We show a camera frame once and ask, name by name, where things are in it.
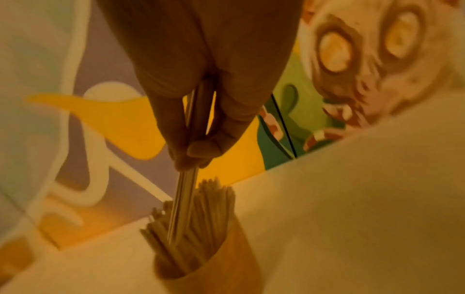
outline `table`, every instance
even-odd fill
[[[233,185],[264,293],[465,293],[464,99]],[[51,254],[1,292],[162,294],[146,222]]]

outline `bundle of sticks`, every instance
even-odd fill
[[[176,244],[168,243],[173,201],[154,209],[142,235],[155,251],[165,277],[176,279],[204,265],[221,247],[234,223],[235,194],[218,179],[204,180],[193,194],[189,225]]]

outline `cartoon character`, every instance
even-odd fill
[[[307,1],[299,27],[307,76],[345,123],[306,141],[342,139],[450,87],[455,8],[440,0]]]

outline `mural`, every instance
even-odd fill
[[[199,181],[233,184],[463,87],[457,6],[305,1],[269,101]],[[1,286],[44,253],[147,216],[178,174],[92,1],[0,2],[0,62]]]

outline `brown cup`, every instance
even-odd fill
[[[262,275],[237,219],[218,252],[198,270],[178,279],[155,258],[155,274],[171,294],[260,294]]]

